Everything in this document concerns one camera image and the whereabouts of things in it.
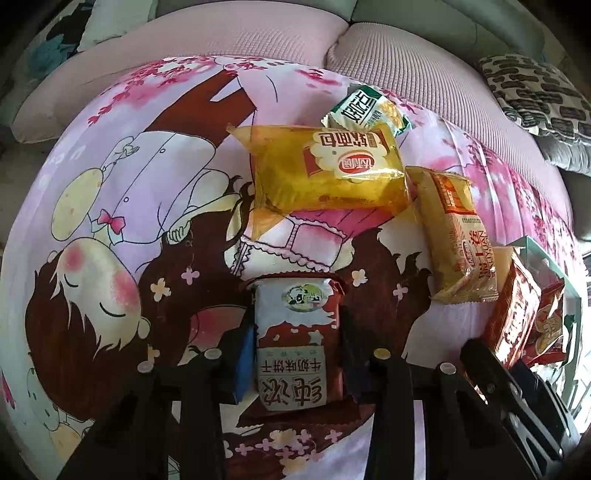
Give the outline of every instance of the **black and white patterned pillow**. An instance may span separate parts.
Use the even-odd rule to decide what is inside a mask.
[[[485,57],[480,68],[505,115],[521,128],[591,145],[591,106],[559,69],[517,54]]]

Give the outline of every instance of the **sofa cushion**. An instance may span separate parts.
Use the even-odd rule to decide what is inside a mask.
[[[591,145],[591,105],[558,68],[523,55],[480,60],[505,115],[533,135]]]
[[[552,136],[534,138],[546,162],[591,177],[591,146],[568,145]]]
[[[544,161],[532,136],[504,114],[480,74],[412,33],[355,24],[331,47],[327,67],[424,105],[474,135],[516,169],[571,224],[560,173]]]
[[[174,12],[62,64],[22,105],[12,132],[23,143],[58,138],[116,79],[166,57],[232,54],[323,67],[326,51],[347,27],[331,13],[279,2],[243,0]]]
[[[162,17],[163,15],[194,5],[211,4],[220,1],[226,0],[158,0],[156,17]],[[351,20],[356,1],[357,0],[290,0],[289,3],[326,10],[327,12],[338,15],[349,21]]]
[[[591,177],[566,170],[561,173],[573,205],[574,235],[579,240],[591,242],[591,209],[589,208]]]
[[[472,65],[483,56],[514,51],[485,27],[441,0],[359,0],[352,19],[412,32]]]
[[[541,60],[544,31],[517,0],[443,1],[486,28],[514,51]]]

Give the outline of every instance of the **orange snack package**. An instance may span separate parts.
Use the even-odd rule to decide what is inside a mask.
[[[417,188],[421,215],[436,269],[442,303],[498,298],[494,255],[475,211],[469,180],[454,173],[407,167]]]

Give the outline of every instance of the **pink bow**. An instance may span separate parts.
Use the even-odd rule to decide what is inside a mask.
[[[96,223],[99,225],[107,223],[111,226],[111,229],[115,232],[115,235],[119,235],[125,226],[125,218],[112,217],[106,210],[101,209],[99,219],[96,221]]]

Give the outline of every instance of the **green snack package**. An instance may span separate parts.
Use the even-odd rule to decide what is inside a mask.
[[[411,128],[408,118],[394,102],[367,85],[354,84],[349,95],[322,119],[327,128],[346,128],[367,131],[376,124],[385,123],[396,137]]]

